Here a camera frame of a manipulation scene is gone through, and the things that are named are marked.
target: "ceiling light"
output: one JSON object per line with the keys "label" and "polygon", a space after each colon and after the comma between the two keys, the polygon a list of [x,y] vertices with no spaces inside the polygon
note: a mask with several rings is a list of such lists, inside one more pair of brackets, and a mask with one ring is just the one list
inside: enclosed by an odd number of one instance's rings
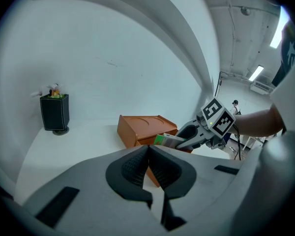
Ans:
{"label": "ceiling light", "polygon": [[264,68],[262,66],[258,66],[256,71],[253,73],[253,75],[251,75],[251,77],[249,78],[250,81],[254,81],[254,79],[256,79],[256,77],[262,72]]}
{"label": "ceiling light", "polygon": [[279,23],[276,28],[276,32],[275,32],[272,42],[270,44],[271,47],[277,48],[278,45],[280,44],[281,39],[282,39],[282,30],[289,19],[290,19],[290,17],[288,15],[288,13],[281,6],[280,19],[279,19]]}

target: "human arm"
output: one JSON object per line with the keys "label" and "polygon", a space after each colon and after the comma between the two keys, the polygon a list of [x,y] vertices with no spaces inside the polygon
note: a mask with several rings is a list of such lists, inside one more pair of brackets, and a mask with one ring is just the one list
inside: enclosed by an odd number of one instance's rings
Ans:
{"label": "human arm", "polygon": [[[240,135],[264,137],[274,135],[283,128],[282,118],[273,104],[270,109],[234,117]],[[233,126],[229,132],[237,134]]]}

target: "black cable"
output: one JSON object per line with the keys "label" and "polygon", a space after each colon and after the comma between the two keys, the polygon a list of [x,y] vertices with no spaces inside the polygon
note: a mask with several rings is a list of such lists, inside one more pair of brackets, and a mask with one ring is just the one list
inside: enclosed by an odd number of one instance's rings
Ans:
{"label": "black cable", "polygon": [[237,155],[239,155],[239,160],[241,161],[239,130],[238,130],[238,128],[237,128],[237,126],[236,126],[235,124],[233,125],[233,127],[234,127],[234,129],[237,131],[237,135],[238,135],[238,137],[237,137],[238,152],[237,152],[237,154],[236,154],[234,160],[236,160]]}

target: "ceiling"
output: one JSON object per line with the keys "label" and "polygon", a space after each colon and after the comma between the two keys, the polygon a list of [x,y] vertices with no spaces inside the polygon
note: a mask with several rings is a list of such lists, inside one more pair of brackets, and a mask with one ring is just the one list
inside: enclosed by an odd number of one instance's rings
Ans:
{"label": "ceiling", "polygon": [[[206,0],[215,24],[223,77],[248,79],[258,65],[264,67],[256,80],[271,85],[281,64],[281,44],[270,47],[280,7],[265,0]],[[249,16],[241,13],[250,9]]]}

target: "flower pot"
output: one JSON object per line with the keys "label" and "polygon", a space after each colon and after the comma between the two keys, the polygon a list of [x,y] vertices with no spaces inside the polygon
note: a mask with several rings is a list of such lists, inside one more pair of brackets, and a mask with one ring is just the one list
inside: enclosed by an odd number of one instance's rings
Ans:
{"label": "flower pot", "polygon": [[69,123],[69,95],[63,99],[40,98],[41,115],[45,130],[65,130]]}

